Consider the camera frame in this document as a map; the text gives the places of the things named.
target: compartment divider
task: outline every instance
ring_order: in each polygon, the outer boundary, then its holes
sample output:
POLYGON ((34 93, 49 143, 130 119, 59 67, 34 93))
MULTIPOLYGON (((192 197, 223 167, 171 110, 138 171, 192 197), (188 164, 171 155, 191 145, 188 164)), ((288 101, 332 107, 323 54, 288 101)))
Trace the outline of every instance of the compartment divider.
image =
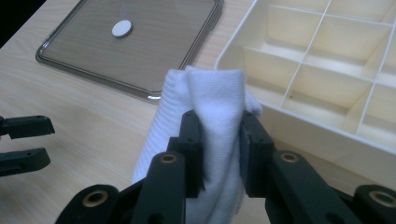
POLYGON ((298 72, 299 72, 301 66, 302 66, 303 63, 304 63, 305 58, 306 58, 306 56, 307 56, 309 50, 311 49, 312 44, 313 44, 314 41, 315 41, 315 37, 316 37, 317 34, 318 34, 318 30, 320 29, 320 26, 321 26, 321 24, 323 23, 323 20, 324 20, 324 18, 325 18, 325 16, 326 16, 327 10, 329 9, 331 3, 332 3, 332 0, 330 0, 330 1, 328 2, 327 6, 326 6, 326 9, 324 10, 324 12, 323 12, 322 15, 321 15, 321 18, 320 18, 318 27, 317 27, 317 29, 315 30, 314 35, 312 36, 312 39, 311 39, 311 41, 310 41, 309 44, 308 44, 308 47, 306 48, 306 51, 305 51, 305 54, 304 54, 303 59, 300 61, 299 65, 298 65, 298 67, 297 67, 297 70, 295 71, 293 77, 291 78, 290 84, 289 84, 289 86, 288 86, 287 89, 286 89, 285 96, 283 97, 282 102, 280 103, 280 107, 283 107, 283 105, 285 104, 286 100, 290 97, 290 93, 291 93, 291 91, 292 91, 292 86, 293 86, 294 80, 295 80, 295 78, 296 78, 296 76, 297 76, 297 74, 298 74, 298 72))

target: grid compartment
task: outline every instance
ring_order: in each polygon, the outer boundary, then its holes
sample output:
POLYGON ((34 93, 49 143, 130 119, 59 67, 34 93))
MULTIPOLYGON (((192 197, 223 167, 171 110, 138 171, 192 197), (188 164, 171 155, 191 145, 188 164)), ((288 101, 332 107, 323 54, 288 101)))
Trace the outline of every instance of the grid compartment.
POLYGON ((371 86, 371 82, 366 80, 303 65, 283 107, 354 133, 371 86))
POLYGON ((256 49, 245 49, 250 90, 263 103, 280 105, 299 64, 256 49))
POLYGON ((375 78, 390 31, 385 25, 326 17, 305 61, 351 76, 375 78))
POLYGON ((271 5, 266 14, 264 40, 257 48, 291 60, 303 60, 321 14, 271 5))

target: fabric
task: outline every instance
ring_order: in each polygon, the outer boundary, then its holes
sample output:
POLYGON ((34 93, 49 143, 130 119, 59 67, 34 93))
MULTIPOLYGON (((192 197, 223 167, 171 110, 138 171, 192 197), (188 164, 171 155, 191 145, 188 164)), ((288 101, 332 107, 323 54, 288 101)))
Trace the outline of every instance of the fabric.
POLYGON ((186 201, 187 224, 230 223, 243 195, 239 175, 239 125, 244 110, 262 107, 245 91, 240 70, 170 70, 163 95, 134 168, 133 183, 144 178, 151 159, 178 136, 182 115, 194 110, 203 126, 204 183, 197 199, 186 201))

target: black plastic part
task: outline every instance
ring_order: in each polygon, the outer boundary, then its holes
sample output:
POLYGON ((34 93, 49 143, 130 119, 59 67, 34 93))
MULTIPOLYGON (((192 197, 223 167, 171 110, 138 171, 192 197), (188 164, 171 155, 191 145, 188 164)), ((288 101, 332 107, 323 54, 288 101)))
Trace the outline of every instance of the black plastic part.
POLYGON ((43 147, 0 153, 0 176, 33 172, 49 164, 50 157, 43 147))
POLYGON ((270 178, 268 192, 265 198, 265 211, 271 224, 293 224, 293 217, 287 207, 279 189, 270 178))
POLYGON ((274 142, 257 118, 249 112, 242 117, 240 130, 241 176, 250 198, 265 198, 274 142))
POLYGON ((396 192, 391 189, 378 185, 360 186, 352 204, 364 223, 396 223, 396 192))
POLYGON ((361 223, 299 154, 275 152, 271 174, 293 223, 361 223))
POLYGON ((132 224, 185 221, 185 161, 177 152, 157 154, 144 180, 132 224))
POLYGON ((95 185, 78 193, 59 215, 56 224, 113 224, 119 192, 109 185, 95 185))
POLYGON ((8 133, 11 139, 55 133, 50 119, 45 116, 3 119, 0 125, 0 134, 8 133))
POLYGON ((143 184, 144 179, 120 192, 119 201, 117 203, 117 210, 120 214, 119 223, 129 223, 131 221, 143 184))
POLYGON ((203 181, 203 142, 202 127, 195 112, 188 111, 183 115, 179 137, 171 137, 168 151, 181 153, 186 160, 186 197, 196 198, 204 189, 203 181))

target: cream plastic tray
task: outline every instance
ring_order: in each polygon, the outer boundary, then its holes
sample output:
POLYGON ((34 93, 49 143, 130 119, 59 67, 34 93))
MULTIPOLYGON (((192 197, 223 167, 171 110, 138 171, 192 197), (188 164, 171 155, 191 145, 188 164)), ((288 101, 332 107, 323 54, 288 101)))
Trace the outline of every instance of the cream plastic tray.
POLYGON ((220 54, 275 140, 396 189, 396 1, 257 0, 220 54))

